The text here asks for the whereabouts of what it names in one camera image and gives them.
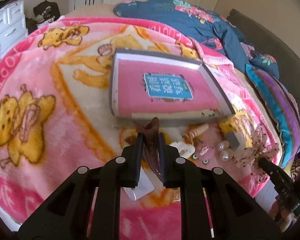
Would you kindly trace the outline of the person's right hand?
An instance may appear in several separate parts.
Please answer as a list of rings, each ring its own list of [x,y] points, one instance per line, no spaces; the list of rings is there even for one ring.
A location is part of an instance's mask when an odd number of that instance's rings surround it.
[[[290,212],[284,206],[279,207],[280,196],[275,197],[275,202],[273,202],[268,215],[274,220],[276,215],[281,215],[282,221],[279,222],[279,228],[282,232],[285,232],[291,225],[296,222],[296,218],[293,212]]]

